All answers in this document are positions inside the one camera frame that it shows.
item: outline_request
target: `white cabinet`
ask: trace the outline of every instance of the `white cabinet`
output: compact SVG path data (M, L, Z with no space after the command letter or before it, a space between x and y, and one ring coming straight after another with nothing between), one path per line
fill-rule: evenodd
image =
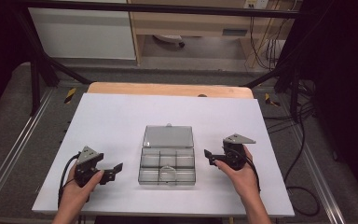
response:
M30 13L51 57L135 60L128 12L30 8Z

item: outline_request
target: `human hand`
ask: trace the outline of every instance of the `human hand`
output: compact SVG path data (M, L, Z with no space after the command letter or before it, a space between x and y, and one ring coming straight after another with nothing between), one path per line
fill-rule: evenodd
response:
M100 171L96 173L83 188L81 188L74 180L75 168L76 165L74 165L69 171L68 178L66 180L67 184L63 189L60 207L52 222L53 224L74 223L91 192L94 190L95 186L100 183L100 180L103 177L103 171Z
M243 145L243 149L245 150L246 156L252 161L253 157L248 148ZM248 162L238 171L231 169L231 167L223 161L216 160L214 163L230 178L235 190L242 199L248 199L254 195L258 195L255 173Z
M249 152L248 148L243 145L243 149L249 160L253 161L252 154ZM234 189L241 197L249 223L270 224L269 215L261 201L258 191L255 172L249 163L246 162L239 171L231 169L231 167L223 161L216 160L214 163L231 179Z

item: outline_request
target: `white tabletop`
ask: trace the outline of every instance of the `white tabletop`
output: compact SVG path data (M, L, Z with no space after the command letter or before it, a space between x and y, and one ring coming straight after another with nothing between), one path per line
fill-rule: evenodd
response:
M191 126L196 160L195 186L138 183L147 125ZM83 213L128 216L244 216L228 177L209 165L203 150L223 154L223 138L238 133L254 139L247 147L260 177L261 197L271 217L294 215L257 100L85 93L34 203L33 211L57 212L64 165L84 146L104 153L99 169L123 162L116 180L97 186Z

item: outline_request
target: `box lid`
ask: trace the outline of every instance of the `box lid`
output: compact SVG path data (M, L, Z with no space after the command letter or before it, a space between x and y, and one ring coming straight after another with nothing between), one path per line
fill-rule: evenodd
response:
M193 147L191 126L146 126L144 147Z

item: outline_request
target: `plastic box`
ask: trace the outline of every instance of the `plastic box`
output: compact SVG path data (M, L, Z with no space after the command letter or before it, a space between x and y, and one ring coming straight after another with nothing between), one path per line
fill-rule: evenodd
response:
M146 126L138 182L141 185L195 185L191 127Z

